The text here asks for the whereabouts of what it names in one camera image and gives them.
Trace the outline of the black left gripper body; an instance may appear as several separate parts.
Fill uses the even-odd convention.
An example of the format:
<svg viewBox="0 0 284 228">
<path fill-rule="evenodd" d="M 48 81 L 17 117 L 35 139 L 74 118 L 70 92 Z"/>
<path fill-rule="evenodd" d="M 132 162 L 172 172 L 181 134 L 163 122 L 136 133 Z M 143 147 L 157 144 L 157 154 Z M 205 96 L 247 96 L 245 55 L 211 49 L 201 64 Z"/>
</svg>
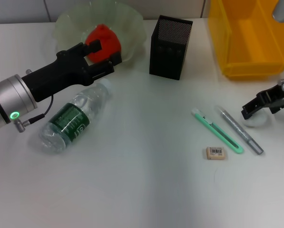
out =
<svg viewBox="0 0 284 228">
<path fill-rule="evenodd" d="M 89 53 L 86 44 L 57 53 L 57 59 L 22 78 L 34 100 L 40 102 L 72 85 L 89 86 L 92 76 L 88 73 L 85 56 Z"/>
</svg>

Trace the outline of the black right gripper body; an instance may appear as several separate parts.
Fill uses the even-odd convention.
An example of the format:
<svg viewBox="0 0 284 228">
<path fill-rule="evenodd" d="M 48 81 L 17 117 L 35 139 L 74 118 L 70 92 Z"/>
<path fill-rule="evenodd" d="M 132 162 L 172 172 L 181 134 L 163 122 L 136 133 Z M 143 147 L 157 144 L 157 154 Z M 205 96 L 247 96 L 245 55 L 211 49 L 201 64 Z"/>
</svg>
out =
<svg viewBox="0 0 284 228">
<path fill-rule="evenodd" d="M 284 106 L 284 78 L 277 85 L 257 94 L 261 107 L 277 108 Z"/>
</svg>

